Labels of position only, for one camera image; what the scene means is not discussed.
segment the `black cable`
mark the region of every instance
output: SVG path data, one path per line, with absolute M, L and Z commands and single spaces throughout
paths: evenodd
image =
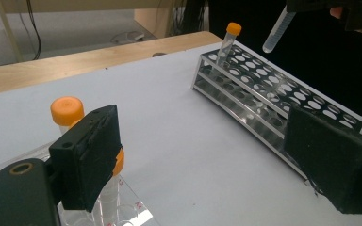
M 30 17 L 32 26 L 34 27 L 35 34 L 37 35 L 37 39 L 38 39 L 38 50 L 33 58 L 33 60 L 36 60 L 40 57 L 40 53 L 41 53 L 41 38 L 40 38 L 40 34 L 38 33 L 37 27 L 35 26 L 34 14 L 33 14 L 32 7 L 31 7 L 31 1 L 26 0 L 26 2 L 27 2 L 27 8 L 28 8 L 28 15 Z

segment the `wooden edge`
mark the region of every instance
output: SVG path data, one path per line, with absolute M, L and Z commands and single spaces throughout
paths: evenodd
M 150 58 L 155 53 L 169 54 L 220 41 L 221 39 L 214 34 L 203 31 L 67 56 L 0 66 L 0 92 Z

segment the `test tube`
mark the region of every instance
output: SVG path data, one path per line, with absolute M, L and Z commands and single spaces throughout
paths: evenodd
M 82 102 L 71 96 L 60 97 L 51 104 L 52 118 L 59 125 L 61 134 L 66 133 L 72 126 L 84 118 Z M 86 211 L 64 210 L 58 205 L 60 218 L 68 226 L 107 226 L 116 225 L 119 205 L 119 178 L 124 165 L 124 151 L 120 149 L 116 157 L 116 166 L 112 178 L 102 189 L 91 213 Z
M 242 27 L 234 22 L 231 22 L 227 26 L 227 33 L 225 34 L 224 39 L 222 40 L 222 47 L 220 47 L 219 53 L 217 54 L 216 58 L 216 64 L 219 66 L 222 66 L 224 61 L 227 59 L 228 54 L 230 52 L 230 49 L 237 38 L 237 36 L 240 34 L 240 31 L 242 30 Z
M 92 216 L 95 226 L 117 225 L 119 220 L 119 179 L 124 165 L 124 151 L 120 149 L 116 157 L 116 167 L 113 176 L 102 189 L 95 205 Z
M 284 32 L 287 30 L 295 14 L 296 12 L 287 12 L 287 7 L 284 7 L 280 17 L 272 28 L 270 35 L 267 37 L 266 41 L 263 44 L 264 53 L 269 54 L 272 52 L 275 45 L 284 35 Z
M 51 114 L 53 121 L 58 125 L 60 133 L 63 135 L 84 118 L 84 106 L 78 98 L 64 96 L 51 103 Z M 58 204 L 58 213 L 63 225 L 93 225 L 93 217 L 90 213 L 79 210 L 65 210 L 61 202 Z

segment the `hole in rack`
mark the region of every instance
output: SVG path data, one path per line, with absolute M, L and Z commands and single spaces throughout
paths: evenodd
M 320 109 L 321 109 L 321 106 L 320 106 L 318 103 L 314 102 L 314 101 L 308 101 L 308 104 L 309 104 L 311 107 L 313 107 L 314 109 L 317 109 L 317 110 L 320 110 Z
M 331 118 L 333 120 L 337 119 L 337 116 L 334 113 L 332 113 L 331 111 L 329 111 L 329 110 L 323 110 L 322 114 L 328 116 L 329 118 Z
M 222 64 L 222 67 L 225 68 L 225 69 L 230 68 L 230 66 L 231 66 L 231 64 L 226 62 L 226 61 L 224 61 L 224 63 Z
M 340 110 L 334 105 L 328 105 L 328 109 L 334 114 L 340 114 Z
M 249 71 L 249 68 L 246 67 L 246 65 L 240 65 L 240 67 L 243 68 L 243 69 L 246 70 L 246 71 Z
M 269 65 L 264 65 L 263 69 L 266 70 L 269 73 L 271 73 L 273 71 L 272 67 L 270 67 Z
M 278 88 L 275 91 L 277 92 L 278 95 L 287 96 L 287 93 L 282 88 Z
M 247 118 L 248 120 L 252 120 L 252 119 L 255 118 L 255 116 L 252 115 L 252 114 L 247 114 L 247 115 L 246 115 L 246 118 Z
M 300 88 L 300 91 L 304 96 L 310 96 L 311 95 L 311 92 L 308 89 Z
M 229 72 L 234 75 L 234 76 L 239 76 L 240 75 L 240 71 L 238 69 L 230 69 Z
M 271 117 L 271 118 L 270 118 L 270 123 L 271 123 L 272 125 L 275 125 L 276 127 L 281 127 L 281 126 L 282 126 L 282 121 L 279 120 L 279 119 L 277 119 L 277 118 Z
M 299 105 L 301 104 L 301 102 L 298 99 L 294 98 L 294 97 L 289 97 L 289 99 L 296 102 Z
M 319 103 L 320 105 L 324 105 L 324 104 L 325 104 L 325 101 L 324 101 L 321 97 L 319 97 L 319 96 L 314 96 L 314 97 L 313 97 L 313 100 L 314 100 L 315 102 Z
M 245 61 L 245 57 L 241 56 L 241 55 L 236 55 L 235 59 L 237 59 L 238 61 Z
M 250 55 L 248 53 L 243 53 L 242 56 L 245 58 L 252 58 L 252 55 Z
M 275 73 L 274 75 L 275 75 L 275 77 L 277 77 L 280 80 L 283 80 L 285 78 L 285 76 L 281 73 Z
M 272 82 L 271 82 L 271 81 L 269 81 L 269 80 L 263 80 L 263 84 L 265 84 L 265 85 L 269 85 L 269 86 L 271 86 L 271 87 L 272 87 Z
M 264 108 L 258 108 L 257 114 L 259 114 L 261 117 L 268 117 L 270 115 L 269 111 Z
M 232 49 L 233 49 L 236 53 L 241 53 L 241 52 L 242 52 L 242 50 L 241 50 L 239 47 L 237 47 L 237 46 L 234 46 Z
M 204 74 L 210 74 L 210 73 L 211 73 L 211 69 L 205 68 L 205 69 L 203 69 L 203 73 L 204 73 Z
M 254 102 L 253 100 L 246 100 L 246 102 L 244 103 L 250 107 L 256 106 L 256 102 Z
M 263 62 L 261 62 L 261 61 L 258 60 L 258 59 L 254 59 L 253 62 L 254 62 L 254 64 L 256 64 L 256 65 L 262 65 L 262 64 L 263 64 Z
M 238 61 L 235 58 L 230 58 L 229 63 L 232 65 L 237 65 Z
M 240 78 L 240 80 L 242 80 L 242 82 L 244 82 L 244 83 L 250 83 L 250 82 L 253 81 L 253 79 L 252 79 L 251 77 L 247 76 L 247 75 L 242 76 L 242 77 Z
M 261 101 L 258 101 L 256 98 L 255 98 L 255 103 L 256 103 L 257 107 L 263 107 L 264 106 L 264 104 Z
M 305 100 L 305 96 L 300 92 L 294 92 L 293 95 L 301 101 Z
M 230 84 L 225 84 L 224 88 L 227 89 L 228 91 L 234 90 L 234 87 L 232 85 L 230 85 Z
M 255 64 L 252 63 L 252 62 L 246 62 L 245 64 L 246 64 L 246 66 L 248 66 L 249 68 L 255 68 Z
M 298 87 L 298 84 L 295 83 L 294 81 L 288 81 L 288 85 L 294 87 L 294 88 L 297 88 Z
M 264 71 L 263 69 L 257 69 L 256 70 L 258 73 L 260 73 L 261 75 L 267 75 L 267 72 Z
M 287 84 L 282 84 L 281 85 L 281 88 L 285 91 L 292 91 L 292 87 L 290 87 L 289 85 Z
M 211 54 L 211 55 L 208 56 L 208 58 L 215 61 L 217 59 L 217 55 Z
M 278 78 L 274 77 L 274 76 L 269 76 L 270 81 L 272 81 L 273 83 L 279 83 L 280 80 L 278 80 Z
M 221 77 L 216 77 L 216 79 L 215 79 L 215 81 L 217 82 L 217 83 L 223 83 L 224 82 L 224 79 L 222 79 Z
M 254 84 L 254 89 L 258 92 L 265 92 L 266 89 L 264 89 L 264 87 L 260 84 Z
M 260 78 L 260 74 L 258 74 L 258 73 L 252 73 L 252 74 L 254 74 L 256 77 Z
M 249 100 L 253 100 L 254 99 L 254 95 L 252 95 L 251 93 L 246 93 L 246 99 L 249 99 Z
M 347 121 L 339 121 L 339 122 L 343 125 L 346 125 L 347 127 L 351 128 L 351 129 L 353 128 L 352 125 L 350 123 L 348 123 Z
M 245 98 L 245 93 L 239 91 L 235 93 L 235 97 L 237 97 L 238 99 L 243 99 Z
M 357 121 L 350 115 L 344 114 L 343 119 L 345 119 L 350 124 L 356 124 Z
M 283 103 L 281 103 L 281 106 L 285 111 L 287 111 L 287 112 L 290 111 L 290 103 L 283 102 Z
M 280 101 L 280 98 L 277 95 L 275 95 L 274 93 L 272 93 L 272 92 L 267 93 L 267 99 L 269 99 L 272 102 L 279 102 Z

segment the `centrifuge tube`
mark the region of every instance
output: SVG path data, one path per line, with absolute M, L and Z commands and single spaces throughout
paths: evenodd
M 272 28 L 270 35 L 263 44 L 264 53 L 268 54 L 272 52 L 275 45 L 283 36 L 285 30 L 287 30 L 295 14 L 296 12 L 287 12 L 287 7 L 284 7 L 284 10 L 281 12 L 280 17 Z
M 237 36 L 240 34 L 240 30 L 242 27 L 237 24 L 231 22 L 227 26 L 227 33 L 225 34 L 224 39 L 222 40 L 222 47 L 219 50 L 219 53 L 217 54 L 216 64 L 219 66 L 222 66 L 224 61 L 227 59 L 228 54 L 230 52 L 230 49 L 237 38 Z
M 116 157 L 116 167 L 112 178 L 102 189 L 98 200 L 93 206 L 92 216 L 95 226 L 117 225 L 119 206 L 119 179 L 124 165 L 124 151 L 120 149 Z

